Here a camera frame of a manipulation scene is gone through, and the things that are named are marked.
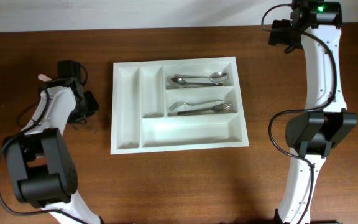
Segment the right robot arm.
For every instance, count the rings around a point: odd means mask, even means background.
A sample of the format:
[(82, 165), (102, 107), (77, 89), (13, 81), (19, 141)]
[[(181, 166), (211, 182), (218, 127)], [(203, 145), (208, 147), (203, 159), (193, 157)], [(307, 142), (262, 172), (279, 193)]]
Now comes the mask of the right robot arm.
[(340, 77), (339, 44), (342, 9), (339, 2), (292, 1), (289, 19), (275, 20), (269, 44), (286, 45), (285, 53), (302, 49), (306, 59), (306, 104), (285, 128), (290, 170), (284, 198), (275, 210), (274, 223), (310, 223), (310, 207), (318, 175), (331, 151), (352, 131), (357, 115), (347, 110)]

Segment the steel spoon bowl down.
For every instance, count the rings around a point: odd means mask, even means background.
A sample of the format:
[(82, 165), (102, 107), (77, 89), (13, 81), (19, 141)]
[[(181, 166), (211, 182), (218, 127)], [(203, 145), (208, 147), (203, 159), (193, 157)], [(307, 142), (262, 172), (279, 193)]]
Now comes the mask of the steel spoon bowl down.
[(207, 78), (209, 81), (213, 83), (223, 82), (228, 79), (229, 74), (227, 72), (213, 72), (209, 76), (201, 76), (201, 75), (180, 75), (175, 74), (174, 77), (178, 78)]

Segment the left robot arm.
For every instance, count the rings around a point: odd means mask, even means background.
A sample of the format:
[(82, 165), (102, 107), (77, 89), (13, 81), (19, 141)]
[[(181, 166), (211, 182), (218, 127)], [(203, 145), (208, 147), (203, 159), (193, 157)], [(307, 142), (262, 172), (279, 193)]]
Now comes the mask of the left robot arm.
[(34, 115), (20, 132), (5, 139), (0, 150), (16, 199), (35, 210), (17, 212), (4, 200), (0, 203), (17, 216), (49, 213), (59, 223), (102, 223), (78, 191), (75, 163), (63, 139), (67, 124), (87, 124), (99, 105), (85, 90), (88, 71), (81, 63), (59, 61), (57, 73), (54, 79), (39, 75), (44, 84)]

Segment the large steel spoon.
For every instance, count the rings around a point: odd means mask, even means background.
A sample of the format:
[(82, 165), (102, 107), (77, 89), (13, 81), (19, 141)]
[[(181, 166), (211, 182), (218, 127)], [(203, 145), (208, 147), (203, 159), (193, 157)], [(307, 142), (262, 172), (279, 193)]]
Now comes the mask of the large steel spoon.
[(173, 77), (170, 79), (170, 83), (177, 88), (186, 88), (189, 85), (198, 85), (198, 86), (222, 86), (222, 83), (194, 83), (187, 82), (184, 78)]

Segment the large steel fork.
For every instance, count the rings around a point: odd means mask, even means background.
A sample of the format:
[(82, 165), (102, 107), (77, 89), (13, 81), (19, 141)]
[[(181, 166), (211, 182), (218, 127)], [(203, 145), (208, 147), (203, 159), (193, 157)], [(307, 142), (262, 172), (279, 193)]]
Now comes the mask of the large steel fork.
[(181, 115), (187, 115), (187, 114), (195, 114), (195, 113), (201, 113), (201, 112), (213, 112), (213, 113), (218, 113), (220, 111), (224, 111), (224, 110), (230, 110), (232, 108), (233, 103), (232, 102), (228, 102), (228, 103), (221, 103), (219, 105), (214, 105), (210, 108), (202, 108), (202, 109), (197, 109), (197, 110), (188, 110), (188, 111), (180, 111), (177, 113), (178, 116)]

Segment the white plastic knife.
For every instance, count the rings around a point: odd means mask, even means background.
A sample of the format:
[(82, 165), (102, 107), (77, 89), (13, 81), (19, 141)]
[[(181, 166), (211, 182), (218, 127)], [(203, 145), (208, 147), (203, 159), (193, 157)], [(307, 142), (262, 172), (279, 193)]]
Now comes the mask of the white plastic knife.
[(40, 80), (40, 81), (43, 81), (43, 82), (50, 82), (52, 81), (52, 79), (44, 74), (39, 74), (37, 76), (37, 78)]

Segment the metal tongs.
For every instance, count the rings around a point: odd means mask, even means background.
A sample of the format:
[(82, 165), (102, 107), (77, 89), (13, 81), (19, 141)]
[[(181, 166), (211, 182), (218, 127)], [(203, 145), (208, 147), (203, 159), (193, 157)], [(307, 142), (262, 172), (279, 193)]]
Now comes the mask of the metal tongs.
[(97, 130), (90, 125), (90, 123), (70, 123), (70, 126), (76, 131), (87, 130), (93, 134), (97, 133)]

